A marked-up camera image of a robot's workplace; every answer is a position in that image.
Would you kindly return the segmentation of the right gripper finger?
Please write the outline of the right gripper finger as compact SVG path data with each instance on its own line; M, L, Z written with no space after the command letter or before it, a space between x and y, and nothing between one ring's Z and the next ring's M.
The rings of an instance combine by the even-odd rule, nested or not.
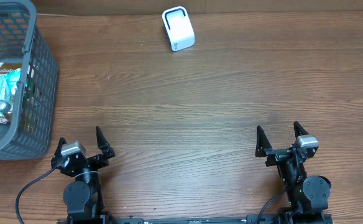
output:
M302 127L302 125L298 121L295 121L293 123L293 128L296 138L299 136L309 135L309 133Z
M255 148L256 157L265 157L268 151L272 150L272 146L261 126L256 128L257 143Z

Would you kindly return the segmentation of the yellow drink bottle silver cap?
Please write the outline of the yellow drink bottle silver cap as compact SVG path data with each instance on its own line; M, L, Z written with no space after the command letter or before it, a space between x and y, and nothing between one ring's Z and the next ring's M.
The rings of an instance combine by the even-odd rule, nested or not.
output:
M12 112L13 105L6 101L6 100L0 100L0 112L5 115Z

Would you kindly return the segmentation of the small teal white packet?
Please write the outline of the small teal white packet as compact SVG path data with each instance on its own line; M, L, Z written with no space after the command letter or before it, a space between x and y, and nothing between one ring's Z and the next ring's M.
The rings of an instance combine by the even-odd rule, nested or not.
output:
M9 86L11 95L15 95L17 90L17 83L19 82L21 77L21 69L18 68L13 72L6 74L6 81Z

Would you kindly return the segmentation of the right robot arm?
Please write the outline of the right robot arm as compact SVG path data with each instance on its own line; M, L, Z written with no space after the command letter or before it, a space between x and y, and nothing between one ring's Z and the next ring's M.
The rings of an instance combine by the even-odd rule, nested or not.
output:
M319 142L307 132L299 122L293 123L295 142L288 148L274 150L263 128L256 128L257 143L255 156L266 158L267 167L277 167L284 189L269 199L261 208L256 223L332 223L328 209L331 182L324 176L308 176L303 163L314 157ZM279 208L275 215L264 215L266 208L276 199L286 194L289 206Z

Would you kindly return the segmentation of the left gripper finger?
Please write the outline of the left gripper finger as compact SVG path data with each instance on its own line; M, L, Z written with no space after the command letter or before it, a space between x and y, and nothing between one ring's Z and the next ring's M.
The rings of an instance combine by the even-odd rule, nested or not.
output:
M66 140L65 140L65 138L60 138L59 139L59 142L58 142L58 146L57 146L57 149L56 149L56 151L55 151L55 154L54 154L54 157L55 158L60 158L62 155L61 155L61 151L62 151L62 146L64 145L64 144L66 144L67 142L66 142Z
M96 139L98 148L103 154L113 154L113 148L104 137L104 134L99 126L96 127Z

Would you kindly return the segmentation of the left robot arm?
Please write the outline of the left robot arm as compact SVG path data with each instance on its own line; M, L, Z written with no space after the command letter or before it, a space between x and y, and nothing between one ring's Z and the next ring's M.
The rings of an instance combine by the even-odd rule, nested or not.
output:
M86 156L81 142L67 143L60 138L52 157L51 166L61 174L74 178L63 191L63 201L67 206L64 223L112 223L110 212L104 210L104 199L99 170L109 165L115 156L100 127L96 127L96 142L99 154Z

